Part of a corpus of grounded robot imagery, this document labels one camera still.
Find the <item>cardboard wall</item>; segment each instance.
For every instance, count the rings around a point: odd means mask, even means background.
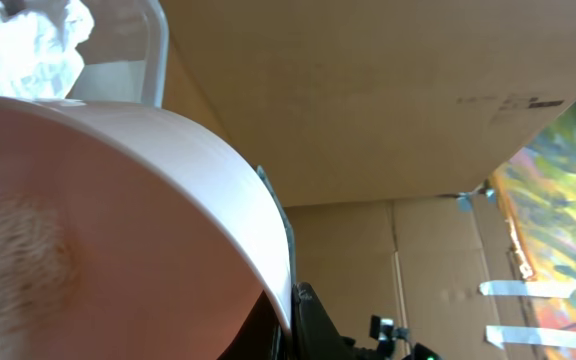
[[[298,279],[312,283],[344,335],[374,346],[371,314],[393,316],[414,341],[445,359],[543,359],[540,349],[484,339],[486,325],[534,326],[518,297],[478,286],[516,279],[511,240],[485,196],[462,211],[454,198],[422,198],[288,209]]]
[[[576,99],[576,1],[161,2],[286,206],[470,191]]]

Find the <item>tape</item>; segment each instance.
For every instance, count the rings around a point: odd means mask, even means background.
[[[486,340],[503,349],[504,343],[576,349],[576,332],[521,326],[486,326]]]
[[[576,290],[576,282],[495,280],[479,285],[479,292],[493,296],[536,296],[567,299]]]

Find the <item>crumpled white paper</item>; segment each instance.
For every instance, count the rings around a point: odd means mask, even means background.
[[[12,17],[0,2],[0,95],[66,97],[84,67],[75,47],[93,26],[80,0],[26,0]]]

